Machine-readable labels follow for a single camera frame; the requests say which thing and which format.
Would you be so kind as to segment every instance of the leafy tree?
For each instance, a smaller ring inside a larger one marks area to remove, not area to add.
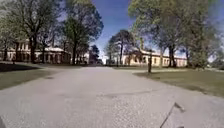
[[[161,49],[169,49],[170,66],[176,66],[174,54],[182,46],[193,67],[205,67],[218,45],[214,41],[217,38],[214,26],[209,21],[213,2],[215,0],[132,0],[129,15],[136,19],[134,27],[141,34],[153,39]]]
[[[35,63],[38,34],[58,17],[60,0],[5,0],[2,12],[13,26],[18,26],[29,39],[31,62]]]
[[[109,65],[111,65],[113,59],[119,53],[119,47],[115,43],[116,43],[116,37],[112,36],[104,49],[106,55],[109,57]]]
[[[134,45],[134,37],[132,33],[130,33],[127,30],[120,30],[115,35],[115,41],[118,46],[120,46],[120,64],[122,65],[122,57],[125,47],[128,47],[130,45]]]
[[[24,35],[18,31],[17,26],[12,26],[6,17],[0,19],[0,49],[4,51],[3,60],[7,60],[8,50],[15,48],[16,54],[18,47],[17,41],[24,38]]]
[[[99,58],[99,53],[100,53],[100,50],[98,49],[98,47],[96,45],[91,46],[90,60],[97,62],[98,58]]]
[[[66,0],[68,19],[65,21],[65,35],[73,47],[73,64],[80,43],[92,42],[100,36],[103,22],[90,0]]]

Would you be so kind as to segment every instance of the roof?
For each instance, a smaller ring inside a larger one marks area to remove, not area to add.
[[[52,51],[52,52],[63,52],[64,50],[61,48],[55,48],[55,47],[48,47],[45,48],[45,51]]]

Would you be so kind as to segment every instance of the foliage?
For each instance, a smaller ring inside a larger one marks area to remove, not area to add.
[[[115,35],[115,44],[120,47],[120,64],[122,65],[122,57],[124,50],[128,52],[131,46],[134,46],[134,37],[131,32],[127,30],[120,30]]]
[[[98,49],[98,47],[96,45],[91,46],[90,60],[93,61],[92,63],[94,63],[94,62],[96,63],[98,61],[99,53],[100,53],[100,50]]]
[[[149,37],[161,50],[169,48],[170,66],[180,47],[193,67],[205,67],[219,45],[217,31],[209,20],[215,0],[132,0],[129,15],[134,30]]]
[[[33,63],[38,34],[59,16],[59,2],[60,0],[5,0],[1,3],[4,17],[29,38]]]
[[[100,14],[90,0],[66,0],[68,19],[64,32],[73,47],[73,64],[79,45],[95,41],[101,35],[103,22]]]

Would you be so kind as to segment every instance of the building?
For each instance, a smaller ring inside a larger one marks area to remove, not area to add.
[[[152,54],[152,66],[159,67],[160,65],[160,55],[156,53],[151,53],[145,50],[135,50],[129,55],[124,55],[122,58],[123,65],[130,66],[146,66],[150,61],[150,54]],[[175,57],[177,67],[187,66],[187,60],[185,58]],[[163,56],[163,66],[169,66],[170,59],[168,56]]]
[[[8,50],[6,60],[12,61],[16,58],[16,60],[19,62],[30,62],[29,42],[19,42],[17,48],[17,55],[15,48],[10,48]],[[3,60],[3,57],[4,51],[1,51],[0,60]],[[37,48],[35,51],[35,61],[37,63],[42,62],[42,58],[42,51]],[[50,64],[70,63],[71,54],[58,47],[47,47],[45,48],[44,59],[46,63]]]

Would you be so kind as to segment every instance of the paved path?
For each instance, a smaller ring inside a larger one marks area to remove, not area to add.
[[[223,128],[224,100],[82,68],[0,91],[0,116],[6,128]]]

